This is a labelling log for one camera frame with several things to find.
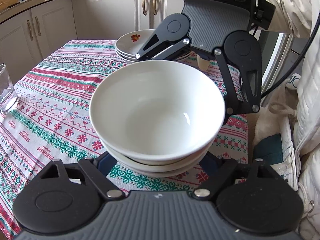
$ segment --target clear glass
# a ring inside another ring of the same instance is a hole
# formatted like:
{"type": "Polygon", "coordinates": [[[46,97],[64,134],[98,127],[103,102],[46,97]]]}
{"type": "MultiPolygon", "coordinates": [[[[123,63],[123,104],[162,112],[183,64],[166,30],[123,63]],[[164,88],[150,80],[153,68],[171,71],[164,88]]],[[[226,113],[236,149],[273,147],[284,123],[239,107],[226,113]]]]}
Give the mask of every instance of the clear glass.
{"type": "Polygon", "coordinates": [[[10,80],[5,64],[0,65],[0,110],[6,114],[18,102],[18,96],[10,80]]]}

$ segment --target patterned tablecloth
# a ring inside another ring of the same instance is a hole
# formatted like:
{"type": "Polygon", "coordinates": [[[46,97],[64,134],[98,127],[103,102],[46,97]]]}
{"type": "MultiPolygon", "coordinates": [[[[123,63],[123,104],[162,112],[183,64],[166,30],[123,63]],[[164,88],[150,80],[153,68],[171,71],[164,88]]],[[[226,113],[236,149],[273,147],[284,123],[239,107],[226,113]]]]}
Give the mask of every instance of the patterned tablecloth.
{"type": "MultiPolygon", "coordinates": [[[[97,157],[105,149],[89,119],[89,103],[97,85],[126,63],[115,53],[115,41],[70,41],[31,70],[16,85],[17,108],[0,116],[0,227],[12,239],[19,226],[12,202],[28,182],[53,158],[74,163],[97,157]]],[[[197,66],[192,54],[186,64],[197,66]]],[[[238,71],[230,72],[239,90],[238,71]]],[[[205,72],[225,93],[216,62],[205,72]]],[[[247,162],[247,121],[232,116],[217,135],[212,153],[247,162]]],[[[191,191],[208,176],[199,165],[171,178],[150,178],[120,164],[108,178],[124,192],[135,189],[191,191]]]]}

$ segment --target person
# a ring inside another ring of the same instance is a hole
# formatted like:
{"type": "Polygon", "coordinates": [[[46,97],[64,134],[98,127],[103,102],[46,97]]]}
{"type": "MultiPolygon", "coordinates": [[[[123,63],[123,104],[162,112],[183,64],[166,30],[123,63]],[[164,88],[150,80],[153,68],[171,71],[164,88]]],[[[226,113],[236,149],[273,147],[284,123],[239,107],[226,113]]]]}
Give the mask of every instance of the person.
{"type": "MultiPolygon", "coordinates": [[[[276,6],[268,31],[308,38],[320,12],[320,0],[267,0],[276,6]]],[[[304,203],[300,235],[320,239],[320,30],[307,51],[297,87],[293,144],[298,194],[304,203]]]]}

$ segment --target stack of bowls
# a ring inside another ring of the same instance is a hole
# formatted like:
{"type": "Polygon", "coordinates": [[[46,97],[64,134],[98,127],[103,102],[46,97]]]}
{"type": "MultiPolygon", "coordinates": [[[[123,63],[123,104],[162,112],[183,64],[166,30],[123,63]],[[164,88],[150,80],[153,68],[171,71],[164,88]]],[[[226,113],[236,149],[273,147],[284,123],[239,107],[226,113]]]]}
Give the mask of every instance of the stack of bowls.
{"type": "MultiPolygon", "coordinates": [[[[121,36],[116,41],[116,54],[127,63],[138,62],[136,54],[142,45],[153,34],[154,30],[141,30],[121,36]]],[[[192,52],[184,53],[180,57],[177,57],[174,61],[183,61],[190,56],[192,52]]]]}
{"type": "Polygon", "coordinates": [[[122,165],[169,177],[202,160],[222,126],[225,104],[218,87],[199,70],[149,60],[105,78],[89,112],[105,149],[122,165]]]}

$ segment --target white cabinet door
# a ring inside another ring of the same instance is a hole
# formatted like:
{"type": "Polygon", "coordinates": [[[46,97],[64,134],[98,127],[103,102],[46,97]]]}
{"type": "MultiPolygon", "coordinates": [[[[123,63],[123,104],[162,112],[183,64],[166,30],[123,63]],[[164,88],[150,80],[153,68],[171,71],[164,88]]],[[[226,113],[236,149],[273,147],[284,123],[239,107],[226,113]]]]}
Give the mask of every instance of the white cabinet door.
{"type": "Polygon", "coordinates": [[[168,15],[173,13],[181,13],[183,6],[184,6],[184,0],[156,0],[156,15],[155,10],[153,8],[153,0],[150,0],[151,4],[151,28],[155,29],[158,27],[160,22],[164,20],[168,15]]]}
{"type": "Polygon", "coordinates": [[[43,58],[76,40],[71,0],[53,0],[31,9],[36,38],[43,58]]]}
{"type": "Polygon", "coordinates": [[[149,28],[149,2],[145,0],[72,0],[78,39],[117,40],[149,28]]]}
{"type": "Polygon", "coordinates": [[[13,84],[41,61],[30,10],[0,25],[0,64],[7,65],[13,84]]]}

